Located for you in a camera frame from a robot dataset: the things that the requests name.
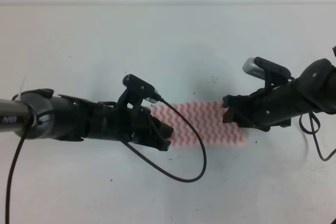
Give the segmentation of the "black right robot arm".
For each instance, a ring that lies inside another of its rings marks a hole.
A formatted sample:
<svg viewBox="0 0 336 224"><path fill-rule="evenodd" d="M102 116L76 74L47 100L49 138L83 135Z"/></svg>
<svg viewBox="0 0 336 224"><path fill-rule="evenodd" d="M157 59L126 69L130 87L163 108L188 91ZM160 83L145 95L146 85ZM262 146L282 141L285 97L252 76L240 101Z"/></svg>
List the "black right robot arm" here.
<svg viewBox="0 0 336 224"><path fill-rule="evenodd" d="M261 57L248 58L243 71L265 85L250 95L223 97L223 123L268 132L273 126L289 127L303 114L335 114L335 66L328 59L314 61L297 78Z"/></svg>

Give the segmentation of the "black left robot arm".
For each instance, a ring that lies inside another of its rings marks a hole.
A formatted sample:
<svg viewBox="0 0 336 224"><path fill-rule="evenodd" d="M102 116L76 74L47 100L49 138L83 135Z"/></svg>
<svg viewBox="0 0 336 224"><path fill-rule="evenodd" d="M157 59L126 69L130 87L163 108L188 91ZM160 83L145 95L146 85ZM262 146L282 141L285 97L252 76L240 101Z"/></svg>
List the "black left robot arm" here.
<svg viewBox="0 0 336 224"><path fill-rule="evenodd" d="M131 109L117 102L91 102L52 89L36 89L1 99L1 132L28 140L81 142L86 138L131 142L167 151L174 129L143 106Z"/></svg>

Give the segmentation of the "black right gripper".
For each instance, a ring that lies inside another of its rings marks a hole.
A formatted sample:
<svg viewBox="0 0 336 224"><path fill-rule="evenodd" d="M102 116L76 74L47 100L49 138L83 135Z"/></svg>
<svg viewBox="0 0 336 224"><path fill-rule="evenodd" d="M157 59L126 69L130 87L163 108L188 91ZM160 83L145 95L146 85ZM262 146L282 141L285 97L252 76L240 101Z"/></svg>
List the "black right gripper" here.
<svg viewBox="0 0 336 224"><path fill-rule="evenodd" d="M272 126L290 125L289 121L299 115L298 105L296 84L284 84L267 92L259 89L250 95L226 95L223 107L229 109L223 115L223 123L267 132ZM246 106L248 117L236 110Z"/></svg>

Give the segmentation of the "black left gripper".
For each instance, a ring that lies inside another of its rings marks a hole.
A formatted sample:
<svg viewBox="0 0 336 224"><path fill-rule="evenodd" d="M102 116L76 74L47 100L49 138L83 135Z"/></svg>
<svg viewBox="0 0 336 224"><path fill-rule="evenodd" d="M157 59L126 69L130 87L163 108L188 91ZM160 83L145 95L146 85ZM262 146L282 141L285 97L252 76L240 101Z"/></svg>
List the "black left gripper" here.
<svg viewBox="0 0 336 224"><path fill-rule="evenodd" d="M107 106L103 103L86 103L86 138L131 142L166 152L174 129L155 119L149 109L143 107L132 115L132 109L123 106Z"/></svg>

